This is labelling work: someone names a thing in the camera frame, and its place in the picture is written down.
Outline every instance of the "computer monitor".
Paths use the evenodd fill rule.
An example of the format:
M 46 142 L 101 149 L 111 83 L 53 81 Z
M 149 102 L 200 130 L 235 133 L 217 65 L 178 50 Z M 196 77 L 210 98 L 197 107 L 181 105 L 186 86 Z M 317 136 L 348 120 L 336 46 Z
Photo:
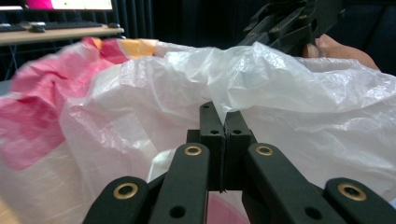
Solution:
M 24 0 L 32 10 L 112 10 L 111 0 Z
M 0 0 L 0 11 L 22 10 L 20 0 Z

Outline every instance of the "metal screw hole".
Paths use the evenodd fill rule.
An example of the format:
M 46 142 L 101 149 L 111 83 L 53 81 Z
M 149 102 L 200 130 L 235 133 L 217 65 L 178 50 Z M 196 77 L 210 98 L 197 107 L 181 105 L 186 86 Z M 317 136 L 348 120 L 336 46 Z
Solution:
M 201 154 L 202 149 L 200 147 L 187 147 L 184 149 L 184 153 L 186 153 L 189 156 L 198 156 Z
M 367 199 L 367 194 L 362 189 L 348 183 L 339 184 L 338 190 L 348 199 L 354 201 L 362 202 Z
M 274 151 L 269 147 L 256 147 L 256 151 L 263 156 L 271 156 Z
M 136 195 L 138 189 L 139 187 L 134 183 L 123 183 L 114 189 L 113 196 L 119 200 L 130 199 Z

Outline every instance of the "table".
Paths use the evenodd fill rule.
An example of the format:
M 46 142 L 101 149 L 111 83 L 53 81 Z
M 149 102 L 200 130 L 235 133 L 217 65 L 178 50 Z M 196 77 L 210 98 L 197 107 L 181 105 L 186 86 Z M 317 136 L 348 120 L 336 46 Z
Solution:
M 57 41 L 83 36 L 117 35 L 123 33 L 122 28 L 102 27 L 47 30 L 45 33 L 30 33 L 28 31 L 0 33 L 0 46 L 32 44 L 37 42 Z

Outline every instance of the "crumpled plastic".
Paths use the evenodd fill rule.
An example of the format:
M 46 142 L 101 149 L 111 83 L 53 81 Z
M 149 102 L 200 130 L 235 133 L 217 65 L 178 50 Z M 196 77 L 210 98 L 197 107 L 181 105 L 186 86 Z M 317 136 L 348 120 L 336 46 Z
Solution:
M 257 140 L 281 149 L 313 184 L 343 176 L 386 200 L 396 196 L 395 77 L 353 60 L 296 59 L 259 43 L 220 50 L 159 42 L 155 55 L 163 57 L 109 67 L 85 97 L 64 105 L 66 158 L 80 178 L 69 184 L 85 198 L 79 216 L 110 181 L 165 172 L 187 130 L 199 129 L 199 106 L 208 101 L 222 120 L 241 110 Z M 248 223 L 239 201 L 212 194 L 208 223 Z M 211 208 L 225 211 L 222 222 Z

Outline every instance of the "dark background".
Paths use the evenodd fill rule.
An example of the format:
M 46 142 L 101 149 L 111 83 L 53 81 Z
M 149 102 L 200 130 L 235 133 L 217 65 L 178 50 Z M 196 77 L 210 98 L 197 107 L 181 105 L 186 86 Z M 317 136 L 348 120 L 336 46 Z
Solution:
M 396 2 L 347 0 L 346 15 L 328 35 L 368 53 L 384 72 L 396 75 Z M 268 0 L 113 0 L 114 11 L 1 12 L 0 22 L 117 22 L 127 38 L 157 38 L 164 42 L 227 49 L 243 38 L 242 30 Z M 56 52 L 76 40 L 19 45 L 17 66 Z M 11 77 L 10 47 L 0 48 L 0 80 Z
M 162 41 L 227 49 L 243 39 L 242 30 L 250 17 L 268 1 L 154 2 L 155 34 Z M 327 34 L 341 44 L 365 51 L 382 72 L 396 75 L 396 1 L 348 0 L 345 8 L 345 17 Z

